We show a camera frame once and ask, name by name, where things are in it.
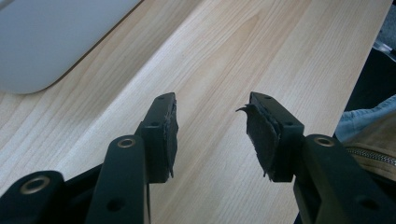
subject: blue denim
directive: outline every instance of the blue denim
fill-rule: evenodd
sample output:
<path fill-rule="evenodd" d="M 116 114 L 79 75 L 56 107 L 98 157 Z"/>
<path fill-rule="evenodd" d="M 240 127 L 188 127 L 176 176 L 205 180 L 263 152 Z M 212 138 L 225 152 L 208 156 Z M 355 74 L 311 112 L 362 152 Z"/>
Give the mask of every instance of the blue denim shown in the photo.
<path fill-rule="evenodd" d="M 346 111 L 335 129 L 335 136 L 340 142 L 345 142 L 369 124 L 392 111 L 396 111 L 396 95 L 391 96 L 373 109 Z"/>

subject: light wood surface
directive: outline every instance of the light wood surface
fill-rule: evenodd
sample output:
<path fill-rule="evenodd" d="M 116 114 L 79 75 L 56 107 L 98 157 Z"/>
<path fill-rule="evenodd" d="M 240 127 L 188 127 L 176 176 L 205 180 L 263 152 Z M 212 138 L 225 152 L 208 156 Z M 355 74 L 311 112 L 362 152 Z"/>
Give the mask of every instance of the light wood surface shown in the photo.
<path fill-rule="evenodd" d="M 174 91 L 175 178 L 151 186 L 153 223 L 291 223 L 292 185 L 262 178 L 234 111 L 258 91 L 305 134 L 332 134 L 390 3 L 146 0 L 55 85 L 0 93 L 0 193 L 34 171 L 69 179 L 99 164 Z"/>

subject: wood grain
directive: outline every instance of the wood grain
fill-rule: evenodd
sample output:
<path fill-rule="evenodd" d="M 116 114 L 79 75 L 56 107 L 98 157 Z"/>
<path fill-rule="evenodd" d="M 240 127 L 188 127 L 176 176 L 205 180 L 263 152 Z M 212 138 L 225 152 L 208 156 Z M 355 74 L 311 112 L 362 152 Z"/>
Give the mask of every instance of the wood grain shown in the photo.
<path fill-rule="evenodd" d="M 332 134 L 390 0 L 144 1 L 54 86 L 0 94 L 0 192 L 38 170 L 103 161 L 152 100 L 177 94 L 176 177 L 154 223 L 291 223 L 291 184 L 262 178 L 235 109 L 274 96 L 305 133 Z"/>

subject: zipper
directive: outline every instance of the zipper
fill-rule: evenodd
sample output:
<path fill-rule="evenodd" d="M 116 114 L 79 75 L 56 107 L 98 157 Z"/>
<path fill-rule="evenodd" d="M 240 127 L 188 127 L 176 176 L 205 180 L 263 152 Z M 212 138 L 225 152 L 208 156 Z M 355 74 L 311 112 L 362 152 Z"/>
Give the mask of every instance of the zipper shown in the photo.
<path fill-rule="evenodd" d="M 378 152 L 373 152 L 370 150 L 355 148 L 355 147 L 349 147 L 346 149 L 346 151 L 349 152 L 350 154 L 354 154 L 357 156 L 361 156 L 361 157 L 376 160 L 376 161 L 382 161 L 384 163 L 396 166 L 395 158 L 378 153 Z"/>

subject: wooden table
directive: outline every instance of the wooden table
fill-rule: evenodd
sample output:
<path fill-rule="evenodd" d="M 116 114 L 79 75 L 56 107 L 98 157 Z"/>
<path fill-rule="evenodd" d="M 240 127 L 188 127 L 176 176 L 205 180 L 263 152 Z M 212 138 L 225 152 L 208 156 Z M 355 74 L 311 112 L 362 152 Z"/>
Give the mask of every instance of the wooden table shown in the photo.
<path fill-rule="evenodd" d="M 34 171 L 69 179 L 99 164 L 174 91 L 175 178 L 151 186 L 153 223 L 291 223 L 291 184 L 262 178 L 234 111 L 258 91 L 305 134 L 332 134 L 390 4 L 145 0 L 55 85 L 0 94 L 0 191 Z"/>

